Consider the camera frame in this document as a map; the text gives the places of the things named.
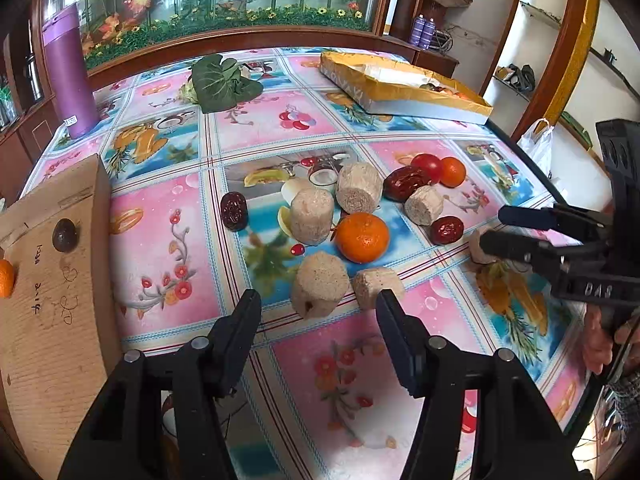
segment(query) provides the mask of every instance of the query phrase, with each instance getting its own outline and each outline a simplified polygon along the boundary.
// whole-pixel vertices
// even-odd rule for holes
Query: beige root vegetable piece
[[[359,270],[353,277],[353,291],[362,310],[376,307],[376,298],[381,290],[390,288],[398,300],[404,298],[404,285],[392,269],[375,267]]]
[[[338,175],[335,197],[347,213],[373,213],[382,196],[382,178],[367,162],[347,164]]]
[[[333,218],[334,197],[327,190],[302,189],[291,202],[289,225],[293,237],[300,243],[322,243],[329,235]]]
[[[431,225],[442,213],[444,200],[433,186],[422,186],[404,203],[404,212],[418,225]]]
[[[318,251],[302,260],[291,287],[291,305],[302,317],[328,316],[348,288],[341,259]]]
[[[496,262],[498,260],[498,258],[496,258],[495,256],[491,256],[490,254],[485,253],[482,250],[482,247],[480,247],[480,237],[488,230],[489,227],[483,225],[474,230],[469,236],[469,251],[471,252],[471,259],[475,261],[476,264],[492,264],[493,262]]]

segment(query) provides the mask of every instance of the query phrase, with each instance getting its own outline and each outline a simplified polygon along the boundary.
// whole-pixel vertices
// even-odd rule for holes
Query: floral tablecloth
[[[289,238],[278,211],[301,182],[331,190],[347,162],[370,162],[386,176],[416,153],[452,155],[467,177],[440,189],[443,215],[458,216],[465,237],[434,246],[397,204],[382,200],[375,214],[389,226],[391,244],[372,265],[398,273],[407,289],[402,306],[431,334],[469,351],[513,349],[566,424],[585,386],[580,307],[562,306],[539,276],[507,267],[498,275],[513,276],[517,286],[489,304],[466,244],[474,228],[499,225],[502,205],[540,207],[551,196],[484,126],[367,115],[319,72],[321,51],[227,53],[264,92],[206,116],[178,93],[193,59],[129,77],[95,93],[101,121],[89,135],[72,140],[60,131],[45,150],[24,192],[92,153],[110,175],[111,280],[123,349],[173,351],[256,288],[262,322],[254,348],[238,393],[219,407],[238,476],[398,478],[422,400],[399,385],[375,314],[358,308],[353,291],[326,318],[294,313],[289,287],[302,258],[337,251],[329,240],[315,248]],[[250,213],[236,234],[220,219],[220,198],[230,190],[245,195]],[[365,267],[345,264],[350,276]],[[163,400],[164,430],[174,442],[169,393]],[[476,404],[469,391],[456,478],[471,465]]]

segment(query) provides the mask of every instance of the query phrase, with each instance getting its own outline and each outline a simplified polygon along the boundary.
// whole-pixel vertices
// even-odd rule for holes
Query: plaid sleeve
[[[609,387],[616,394],[616,411],[625,434],[640,428],[640,370],[620,378]]]

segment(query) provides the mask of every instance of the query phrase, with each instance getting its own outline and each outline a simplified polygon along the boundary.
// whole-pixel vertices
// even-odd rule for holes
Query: thermos lid
[[[42,26],[42,39],[44,45],[47,46],[51,41],[56,40],[66,32],[80,27],[78,18],[78,6],[72,3],[68,7],[54,14],[50,20],[47,20]]]

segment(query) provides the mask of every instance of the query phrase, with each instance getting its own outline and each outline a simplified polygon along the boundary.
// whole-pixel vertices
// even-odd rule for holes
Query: purple thermos
[[[433,38],[433,33],[435,31],[436,24],[433,22],[433,18],[430,18],[429,21],[424,24],[422,35],[420,36],[420,43],[418,43],[418,46],[420,48],[428,48],[431,44],[431,38]]]
[[[68,127],[69,136],[77,139],[98,123],[98,109],[82,58],[76,4],[65,7],[44,24],[42,39],[59,117]]]
[[[409,43],[411,43],[412,45],[417,45],[418,43],[420,43],[420,36],[422,35],[422,30],[424,29],[425,23],[427,23],[427,20],[424,19],[423,15],[418,16],[414,20],[414,28],[411,29]]]

